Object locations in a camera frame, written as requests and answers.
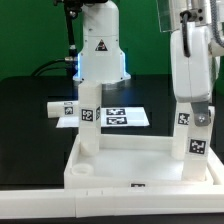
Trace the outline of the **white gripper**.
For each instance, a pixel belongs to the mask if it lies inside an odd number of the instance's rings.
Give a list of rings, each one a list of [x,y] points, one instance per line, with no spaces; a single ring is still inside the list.
[[[171,68],[173,88],[176,100],[180,103],[192,103],[194,123],[198,127],[211,123],[209,100],[214,83],[218,77],[220,58],[209,52],[211,33],[208,27],[193,27],[188,31],[190,56],[183,50],[182,33],[172,33]]]

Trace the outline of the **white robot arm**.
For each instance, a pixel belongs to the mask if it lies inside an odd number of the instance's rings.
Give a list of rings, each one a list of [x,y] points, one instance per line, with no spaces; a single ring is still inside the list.
[[[83,48],[68,32],[72,77],[115,85],[130,78],[119,46],[119,11],[111,0],[54,0],[63,4],[67,24],[83,16]],[[194,124],[211,123],[209,101],[224,56],[224,0],[156,0],[159,26],[169,32],[174,94],[189,103]]]

